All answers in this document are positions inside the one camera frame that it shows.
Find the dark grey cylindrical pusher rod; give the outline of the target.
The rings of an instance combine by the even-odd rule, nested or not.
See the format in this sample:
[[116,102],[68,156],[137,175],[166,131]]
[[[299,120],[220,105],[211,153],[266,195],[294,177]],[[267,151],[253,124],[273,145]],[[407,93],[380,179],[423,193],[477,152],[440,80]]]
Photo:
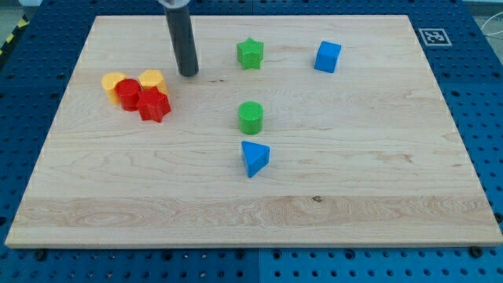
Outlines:
[[185,77],[195,76],[199,71],[199,65],[189,7],[183,6],[177,9],[164,8],[164,12],[167,18],[167,26],[170,32],[178,72]]

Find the silver rod mount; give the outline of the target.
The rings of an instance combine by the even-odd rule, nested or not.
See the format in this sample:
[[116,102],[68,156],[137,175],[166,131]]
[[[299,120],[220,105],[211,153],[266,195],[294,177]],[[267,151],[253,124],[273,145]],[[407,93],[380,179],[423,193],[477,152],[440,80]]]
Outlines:
[[189,4],[189,0],[157,0],[167,9],[181,9]]

